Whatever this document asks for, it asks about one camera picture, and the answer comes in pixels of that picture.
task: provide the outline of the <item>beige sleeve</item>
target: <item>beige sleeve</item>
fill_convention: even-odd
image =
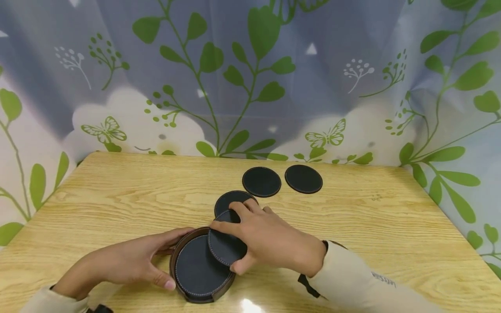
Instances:
[[[88,310],[88,299],[87,297],[81,301],[76,301],[53,292],[47,286],[34,294],[20,313],[85,313]]]
[[[443,312],[412,289],[374,273],[355,253],[328,243],[324,266],[308,282],[335,305],[363,313]]]

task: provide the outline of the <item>left hand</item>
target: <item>left hand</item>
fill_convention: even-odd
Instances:
[[[156,254],[172,254],[178,241],[192,230],[191,227],[173,229],[93,251],[72,266],[52,290],[76,300],[84,299],[103,281],[116,284],[148,281],[174,290],[174,279],[151,260]]]

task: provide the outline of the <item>right hand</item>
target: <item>right hand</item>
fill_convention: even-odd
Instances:
[[[253,199],[232,202],[229,208],[239,215],[240,223],[213,221],[210,228],[238,237],[247,245],[247,254],[231,265],[233,272],[242,275],[258,262],[308,277],[320,271],[326,248],[319,239],[293,228],[269,207],[261,209]]]

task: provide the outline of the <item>coaster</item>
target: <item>coaster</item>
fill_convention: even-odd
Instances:
[[[219,199],[216,201],[216,205],[214,206],[214,216],[219,216],[223,212],[229,210],[229,204],[232,202],[244,202],[249,199],[254,199],[252,195],[246,193],[245,191],[240,191],[240,190],[234,190],[225,193]]]
[[[275,195],[282,186],[280,176],[267,167],[253,167],[248,169],[242,177],[243,187],[250,194],[267,198]]]
[[[285,171],[285,181],[292,189],[300,193],[318,192],[323,185],[320,174],[313,168],[302,164],[289,167]]]
[[[176,289],[188,302],[214,302],[235,279],[235,273],[212,256],[207,245],[208,232],[209,227],[202,227],[187,234],[170,258],[170,275],[176,281]]]
[[[240,223],[240,217],[233,210],[228,210],[215,219],[221,222]],[[230,266],[247,253],[247,245],[233,235],[210,229],[208,235],[209,249],[212,255],[222,264]]]

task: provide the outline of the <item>wooden table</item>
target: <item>wooden table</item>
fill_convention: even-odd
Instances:
[[[499,312],[501,282],[402,168],[311,164],[320,192],[293,191],[291,162],[91,154],[0,253],[1,311],[18,311],[84,254],[102,246],[213,219],[223,193],[242,190],[243,173],[267,166],[283,180],[261,199],[293,226],[336,240],[380,274],[405,283],[450,312]],[[168,260],[161,263],[168,270]],[[258,267],[216,303],[189,304],[147,284],[101,285],[94,302],[115,312],[331,312],[285,269]]]

